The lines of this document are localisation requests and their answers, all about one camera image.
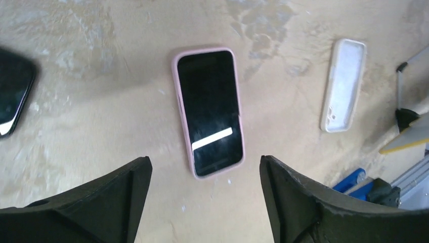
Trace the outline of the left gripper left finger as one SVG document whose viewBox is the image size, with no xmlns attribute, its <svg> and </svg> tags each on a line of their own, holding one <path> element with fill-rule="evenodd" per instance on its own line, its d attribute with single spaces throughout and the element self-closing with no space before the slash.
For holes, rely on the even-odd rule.
<svg viewBox="0 0 429 243">
<path fill-rule="evenodd" d="M 134 242 L 152 175 L 139 157 L 95 180 L 1 209 L 1 242 Z"/>
</svg>

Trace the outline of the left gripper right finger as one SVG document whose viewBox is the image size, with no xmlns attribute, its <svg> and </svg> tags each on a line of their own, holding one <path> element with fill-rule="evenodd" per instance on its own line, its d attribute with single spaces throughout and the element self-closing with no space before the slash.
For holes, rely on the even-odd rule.
<svg viewBox="0 0 429 243">
<path fill-rule="evenodd" d="M 260 178 L 275 242 L 428 242 L 428 210 L 402 210 L 333 190 L 271 155 Z"/>
</svg>

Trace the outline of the white phone case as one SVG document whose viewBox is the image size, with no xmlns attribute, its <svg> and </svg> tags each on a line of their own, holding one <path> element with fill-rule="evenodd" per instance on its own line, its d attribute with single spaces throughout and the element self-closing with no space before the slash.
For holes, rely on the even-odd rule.
<svg viewBox="0 0 429 243">
<path fill-rule="evenodd" d="M 342 38 L 334 44 L 320 119 L 321 130 L 337 133 L 351 127 L 366 55 L 367 47 L 362 42 Z"/>
</svg>

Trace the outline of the blue black stapler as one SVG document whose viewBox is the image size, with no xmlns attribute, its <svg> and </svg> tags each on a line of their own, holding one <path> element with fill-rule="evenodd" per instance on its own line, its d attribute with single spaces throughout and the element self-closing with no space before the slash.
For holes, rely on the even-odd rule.
<svg viewBox="0 0 429 243">
<path fill-rule="evenodd" d="M 358 168 L 335 186 L 333 190 L 348 196 L 387 207 L 398 208 L 401 189 L 381 178 L 366 176 L 363 168 Z"/>
</svg>

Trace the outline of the yellow-framed whiteboard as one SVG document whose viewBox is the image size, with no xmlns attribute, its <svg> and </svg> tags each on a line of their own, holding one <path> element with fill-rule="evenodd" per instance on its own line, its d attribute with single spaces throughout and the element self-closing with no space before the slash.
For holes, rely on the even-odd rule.
<svg viewBox="0 0 429 243">
<path fill-rule="evenodd" d="M 428 112 L 412 121 L 398 136 L 382 147 L 379 153 L 387 154 L 424 143 L 428 143 Z"/>
</svg>

